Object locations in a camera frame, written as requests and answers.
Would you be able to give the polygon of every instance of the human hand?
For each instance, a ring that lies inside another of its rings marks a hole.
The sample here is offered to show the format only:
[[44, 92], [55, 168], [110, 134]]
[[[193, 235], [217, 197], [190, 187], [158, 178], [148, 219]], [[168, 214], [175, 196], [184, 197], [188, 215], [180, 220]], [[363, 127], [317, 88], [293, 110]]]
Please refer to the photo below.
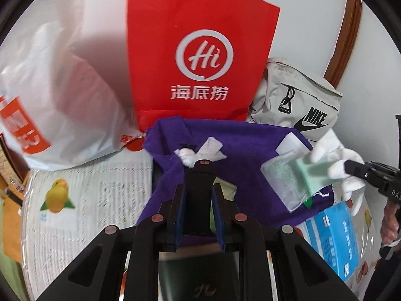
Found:
[[384, 217], [381, 222], [380, 236], [384, 244], [390, 245], [398, 236], [399, 224], [395, 217], [398, 210], [397, 204], [391, 200], [387, 200], [386, 207], [384, 207]]

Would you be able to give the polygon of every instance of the purple towel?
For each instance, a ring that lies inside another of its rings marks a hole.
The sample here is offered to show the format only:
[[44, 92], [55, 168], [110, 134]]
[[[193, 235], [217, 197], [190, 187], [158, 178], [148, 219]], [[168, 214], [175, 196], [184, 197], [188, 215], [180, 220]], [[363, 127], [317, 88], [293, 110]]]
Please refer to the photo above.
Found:
[[237, 186], [234, 200], [239, 210], [261, 224], [274, 228], [284, 224], [295, 226], [332, 206], [333, 191], [330, 186], [321, 190], [322, 194], [329, 193], [329, 197], [314, 196], [311, 209], [301, 205], [289, 213], [261, 173], [260, 166], [277, 156], [275, 149], [290, 132], [311, 149], [306, 138], [292, 128], [181, 117], [158, 120], [149, 129], [144, 147], [163, 168], [164, 175], [139, 221], [157, 213], [164, 201], [173, 198], [177, 184], [184, 182], [183, 165], [174, 151], [182, 148], [182, 144], [196, 145], [198, 151], [210, 136], [221, 141], [221, 151], [227, 156], [213, 163], [216, 175]]

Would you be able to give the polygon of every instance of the black buckle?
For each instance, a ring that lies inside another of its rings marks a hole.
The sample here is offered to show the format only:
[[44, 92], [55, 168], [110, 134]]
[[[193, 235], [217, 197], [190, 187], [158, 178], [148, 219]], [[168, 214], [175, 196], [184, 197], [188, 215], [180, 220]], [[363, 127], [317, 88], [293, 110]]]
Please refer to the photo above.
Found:
[[291, 113], [291, 100], [294, 98], [295, 90], [293, 87], [288, 86], [287, 96], [285, 96], [278, 107], [278, 110], [283, 113]]

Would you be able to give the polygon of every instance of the white tissue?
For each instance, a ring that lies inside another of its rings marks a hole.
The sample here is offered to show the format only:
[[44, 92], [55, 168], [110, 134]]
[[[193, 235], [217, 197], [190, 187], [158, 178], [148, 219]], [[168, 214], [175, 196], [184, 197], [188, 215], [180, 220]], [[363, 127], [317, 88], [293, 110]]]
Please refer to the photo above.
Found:
[[192, 149], [182, 148], [174, 151], [174, 154], [181, 159], [183, 165], [191, 169], [194, 167], [197, 161], [203, 159], [216, 162], [227, 158], [227, 156], [220, 151], [222, 147], [223, 144], [220, 141], [214, 137], [209, 137], [197, 153], [195, 153]]
[[291, 151], [294, 151], [296, 154], [294, 155], [294, 158], [298, 156], [301, 157], [309, 153], [309, 149], [292, 132], [286, 135], [280, 145], [278, 145], [276, 148], [276, 153], [279, 155], [284, 155]]

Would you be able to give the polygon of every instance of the white wall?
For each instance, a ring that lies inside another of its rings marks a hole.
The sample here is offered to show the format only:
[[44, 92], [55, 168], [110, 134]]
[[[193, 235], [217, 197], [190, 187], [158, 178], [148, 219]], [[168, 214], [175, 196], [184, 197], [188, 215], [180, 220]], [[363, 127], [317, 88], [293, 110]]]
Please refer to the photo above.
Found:
[[[401, 55], [365, 4], [356, 44], [337, 89], [344, 97], [334, 130], [344, 145], [365, 161], [398, 167], [394, 116], [401, 114]], [[365, 195], [379, 230], [386, 198], [372, 187], [366, 188]]]
[[[292, 60], [324, 74], [344, 14], [345, 0], [265, 0], [281, 12], [270, 56]], [[87, 59], [131, 105], [126, 56], [126, 0], [86, 0], [78, 54]]]

